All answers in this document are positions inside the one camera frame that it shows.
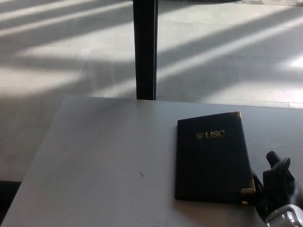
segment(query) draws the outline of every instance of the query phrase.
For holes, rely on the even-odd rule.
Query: table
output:
[[[237,110],[253,170],[274,150],[301,181],[302,110],[69,96],[2,226],[262,227],[252,207],[173,199],[177,120]]]

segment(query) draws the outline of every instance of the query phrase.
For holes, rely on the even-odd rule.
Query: floor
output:
[[[303,108],[303,7],[159,2],[157,99]],[[135,98],[132,1],[0,0],[0,180],[65,95]]]

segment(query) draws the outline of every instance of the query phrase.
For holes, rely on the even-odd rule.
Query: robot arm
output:
[[[303,189],[289,171],[290,158],[271,151],[271,169],[263,172],[263,184],[254,175],[256,210],[266,227],[303,227]]]

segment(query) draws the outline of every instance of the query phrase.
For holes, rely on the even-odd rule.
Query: usc logo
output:
[[[222,138],[225,136],[225,130],[200,132],[200,133],[197,133],[196,135],[199,140],[203,140],[204,138],[207,138],[207,139]]]

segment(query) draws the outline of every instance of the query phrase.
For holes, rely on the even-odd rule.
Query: black pole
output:
[[[156,100],[158,0],[133,0],[137,99]]]

